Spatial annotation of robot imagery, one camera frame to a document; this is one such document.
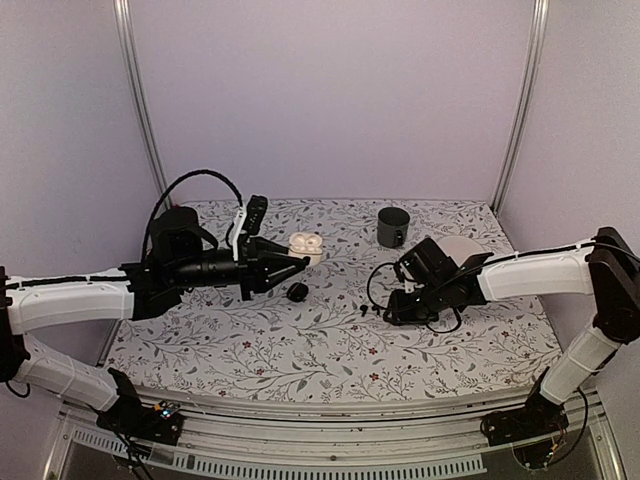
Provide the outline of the cream earbud case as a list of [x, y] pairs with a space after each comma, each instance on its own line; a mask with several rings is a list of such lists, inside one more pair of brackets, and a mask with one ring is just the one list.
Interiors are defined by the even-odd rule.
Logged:
[[295, 258], [308, 258], [309, 265], [318, 265], [323, 256], [323, 238], [311, 232], [295, 232], [289, 237], [288, 255]]

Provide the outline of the black earbud case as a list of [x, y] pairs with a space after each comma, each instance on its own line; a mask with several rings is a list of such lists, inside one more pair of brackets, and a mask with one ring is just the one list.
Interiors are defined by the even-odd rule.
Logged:
[[309, 287], [302, 283], [296, 282], [287, 290], [286, 298], [294, 303], [303, 302], [309, 294]]

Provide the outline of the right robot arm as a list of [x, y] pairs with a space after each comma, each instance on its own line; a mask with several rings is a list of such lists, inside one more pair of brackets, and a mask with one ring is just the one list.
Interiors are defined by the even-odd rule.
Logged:
[[442, 311], [460, 314], [512, 297], [594, 298], [593, 320], [539, 377], [518, 412], [517, 427], [527, 436], [552, 424], [570, 395], [639, 337], [639, 260], [612, 227], [575, 244], [506, 255], [462, 236], [426, 238], [392, 268], [403, 286], [390, 294], [384, 319], [397, 326], [429, 325]]

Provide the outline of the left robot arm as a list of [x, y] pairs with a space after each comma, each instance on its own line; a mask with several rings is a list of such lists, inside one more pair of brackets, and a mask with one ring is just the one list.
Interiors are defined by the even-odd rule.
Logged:
[[198, 287], [237, 285], [243, 299], [265, 293], [311, 265], [310, 255], [259, 236], [262, 207], [243, 207], [231, 248], [199, 223], [190, 207], [167, 210], [149, 226], [151, 248], [137, 263], [96, 274], [1, 278], [1, 379], [44, 388], [110, 415], [128, 434], [148, 426], [148, 412], [126, 374], [86, 365], [31, 336], [44, 327], [162, 316]]

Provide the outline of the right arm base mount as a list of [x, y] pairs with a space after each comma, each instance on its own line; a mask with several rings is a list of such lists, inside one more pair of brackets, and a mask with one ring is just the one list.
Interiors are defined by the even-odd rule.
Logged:
[[483, 416], [480, 432], [490, 446], [496, 446], [560, 432], [568, 426], [564, 407], [542, 398], [529, 399], [519, 408]]

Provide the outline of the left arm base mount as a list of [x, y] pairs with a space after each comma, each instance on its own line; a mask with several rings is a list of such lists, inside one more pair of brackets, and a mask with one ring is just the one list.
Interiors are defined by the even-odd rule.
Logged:
[[106, 411], [97, 410], [97, 425], [122, 437], [176, 446], [185, 417], [171, 408], [144, 406], [139, 400], [119, 398]]

